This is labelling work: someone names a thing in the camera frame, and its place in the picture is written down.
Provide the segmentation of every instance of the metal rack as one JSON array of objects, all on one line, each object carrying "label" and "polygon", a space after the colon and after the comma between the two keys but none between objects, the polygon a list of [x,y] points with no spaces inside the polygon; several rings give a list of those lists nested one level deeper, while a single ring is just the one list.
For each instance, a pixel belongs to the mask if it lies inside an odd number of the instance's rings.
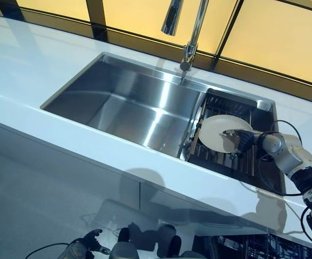
[{"label": "metal rack", "polygon": [[[184,145],[184,157],[193,164],[205,167],[215,172],[235,178],[259,188],[270,190],[259,177],[257,171],[257,159],[264,154],[262,150],[253,147],[239,158],[232,159],[229,154],[220,153],[207,148],[199,139],[202,122],[211,116],[227,114],[239,117],[248,122],[253,129],[264,131],[270,128],[272,120],[264,119],[270,116],[265,111],[257,108],[257,102],[229,93],[222,93],[209,89],[201,105],[198,123],[192,136]],[[283,183],[281,173],[271,162],[265,172],[271,186],[277,191],[282,191]]]}]

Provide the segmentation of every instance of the white plate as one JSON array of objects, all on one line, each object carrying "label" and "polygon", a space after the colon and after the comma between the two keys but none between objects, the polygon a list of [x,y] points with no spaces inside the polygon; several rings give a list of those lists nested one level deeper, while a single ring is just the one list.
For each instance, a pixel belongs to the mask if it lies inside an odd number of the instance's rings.
[{"label": "white plate", "polygon": [[235,143],[222,133],[229,129],[251,131],[252,127],[239,117],[216,115],[203,121],[199,131],[199,139],[212,150],[221,153],[232,153],[236,149]]}]

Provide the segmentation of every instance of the yellow window pane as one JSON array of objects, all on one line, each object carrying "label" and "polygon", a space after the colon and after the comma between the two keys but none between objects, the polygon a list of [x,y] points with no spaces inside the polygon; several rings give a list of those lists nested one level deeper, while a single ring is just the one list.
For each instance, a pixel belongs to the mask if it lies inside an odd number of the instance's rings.
[{"label": "yellow window pane", "polygon": [[17,0],[21,7],[89,21],[86,0]]},{"label": "yellow window pane", "polygon": [[312,11],[245,0],[222,56],[312,82]]},{"label": "yellow window pane", "polygon": [[[175,36],[161,32],[170,2],[170,0],[103,0],[106,24],[143,36],[186,45],[192,35],[200,0],[184,1]],[[198,39],[199,50],[216,53],[235,2],[235,0],[209,1]]]}]

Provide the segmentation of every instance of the faucet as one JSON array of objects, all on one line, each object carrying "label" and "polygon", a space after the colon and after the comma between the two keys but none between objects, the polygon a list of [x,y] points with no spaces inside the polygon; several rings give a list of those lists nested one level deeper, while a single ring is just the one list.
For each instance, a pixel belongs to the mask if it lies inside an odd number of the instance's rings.
[{"label": "faucet", "polygon": [[[166,18],[161,28],[161,31],[164,32],[165,34],[168,34],[171,36],[175,35],[183,1],[184,0],[171,0],[171,4],[169,5]],[[180,83],[183,81],[184,77],[186,76],[187,71],[189,71],[192,67],[194,55],[198,47],[197,41],[198,41],[201,26],[203,24],[208,2],[209,0],[200,1],[191,40],[183,48],[182,61],[180,63],[180,68],[182,70]]]}]

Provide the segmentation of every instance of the cabinet door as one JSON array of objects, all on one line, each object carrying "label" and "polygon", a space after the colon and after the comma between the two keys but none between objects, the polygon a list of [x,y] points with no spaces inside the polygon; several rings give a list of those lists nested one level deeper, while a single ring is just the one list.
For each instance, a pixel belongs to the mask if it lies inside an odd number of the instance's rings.
[{"label": "cabinet door", "polygon": [[140,210],[172,224],[180,232],[193,235],[263,234],[260,226],[216,208],[205,208],[196,201],[147,184],[141,184]]},{"label": "cabinet door", "polygon": [[[121,208],[139,210],[139,182],[0,127],[0,258],[24,258],[95,228],[111,248]],[[57,258],[64,248],[35,258]]]}]

